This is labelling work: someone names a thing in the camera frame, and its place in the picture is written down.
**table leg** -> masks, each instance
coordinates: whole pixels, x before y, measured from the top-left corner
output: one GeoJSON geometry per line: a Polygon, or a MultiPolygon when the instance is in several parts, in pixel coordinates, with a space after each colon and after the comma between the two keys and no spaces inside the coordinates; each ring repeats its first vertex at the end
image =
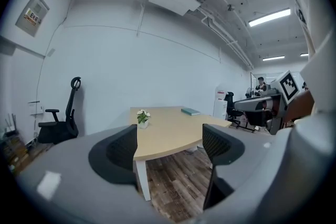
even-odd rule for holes
{"type": "Polygon", "coordinates": [[[140,186],[142,189],[143,196],[146,201],[151,199],[151,195],[149,194],[149,186],[147,180],[147,171],[146,171],[146,161],[135,161],[136,170],[138,171],[140,186]]]}

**wooden table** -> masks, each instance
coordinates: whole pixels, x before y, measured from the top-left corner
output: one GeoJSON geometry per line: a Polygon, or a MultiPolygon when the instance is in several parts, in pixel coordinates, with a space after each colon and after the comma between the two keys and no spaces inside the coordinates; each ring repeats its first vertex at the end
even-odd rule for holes
{"type": "Polygon", "coordinates": [[[145,109],[151,114],[146,129],[138,127],[138,149],[134,160],[145,200],[151,199],[148,187],[146,161],[168,156],[202,143],[204,123],[228,127],[231,122],[209,115],[189,116],[181,112],[183,106],[163,108],[131,108],[130,124],[137,124],[137,112],[145,109]]]}

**office chair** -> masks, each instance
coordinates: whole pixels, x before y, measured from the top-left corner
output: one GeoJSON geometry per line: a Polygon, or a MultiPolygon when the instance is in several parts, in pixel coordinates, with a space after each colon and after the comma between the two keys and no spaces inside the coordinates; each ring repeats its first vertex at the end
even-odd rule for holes
{"type": "Polygon", "coordinates": [[[133,157],[137,148],[137,125],[132,124],[95,144],[89,152],[90,166],[110,183],[130,184],[138,189],[133,172],[133,157]]]}
{"type": "Polygon", "coordinates": [[[80,77],[75,77],[71,81],[71,94],[66,109],[66,120],[58,121],[56,113],[58,109],[46,109],[46,112],[51,112],[54,116],[54,122],[40,122],[38,124],[41,127],[40,134],[37,138],[39,143],[54,143],[55,145],[63,141],[76,138],[78,136],[78,129],[73,116],[75,110],[72,109],[72,103],[74,101],[75,92],[78,91],[81,81],[80,77]]]}
{"type": "Polygon", "coordinates": [[[227,120],[236,123],[237,124],[236,128],[243,128],[254,132],[255,131],[254,129],[247,128],[247,123],[246,126],[244,127],[240,125],[240,121],[236,120],[236,118],[242,116],[244,112],[234,109],[233,96],[234,96],[233,92],[227,92],[227,95],[224,98],[224,100],[227,101],[227,109],[226,109],[226,113],[228,115],[227,120]]]}
{"type": "Polygon", "coordinates": [[[239,139],[209,124],[203,124],[202,135],[204,150],[213,165],[209,187],[203,204],[203,210],[206,210],[225,199],[234,191],[228,183],[223,180],[218,181],[215,167],[217,165],[230,165],[239,159],[245,151],[245,146],[239,139]]]}

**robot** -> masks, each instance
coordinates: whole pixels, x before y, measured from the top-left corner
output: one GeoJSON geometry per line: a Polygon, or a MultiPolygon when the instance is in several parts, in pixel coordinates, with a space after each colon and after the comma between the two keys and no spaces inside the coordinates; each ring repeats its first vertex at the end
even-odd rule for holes
{"type": "Polygon", "coordinates": [[[275,135],[283,124],[289,103],[298,95],[298,86],[288,70],[260,92],[261,96],[237,101],[235,110],[244,111],[251,125],[266,126],[275,135]]]}

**person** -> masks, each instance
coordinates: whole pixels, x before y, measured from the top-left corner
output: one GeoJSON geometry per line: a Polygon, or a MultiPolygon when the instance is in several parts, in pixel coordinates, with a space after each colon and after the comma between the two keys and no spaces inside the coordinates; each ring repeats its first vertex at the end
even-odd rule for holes
{"type": "Polygon", "coordinates": [[[309,90],[309,88],[307,87],[306,82],[303,82],[303,86],[302,86],[302,88],[303,88],[305,91],[309,90]]]}
{"type": "Polygon", "coordinates": [[[259,81],[259,85],[256,87],[256,91],[254,93],[255,96],[260,96],[260,92],[264,91],[264,86],[266,85],[264,83],[263,77],[259,77],[258,81],[259,81]]]}

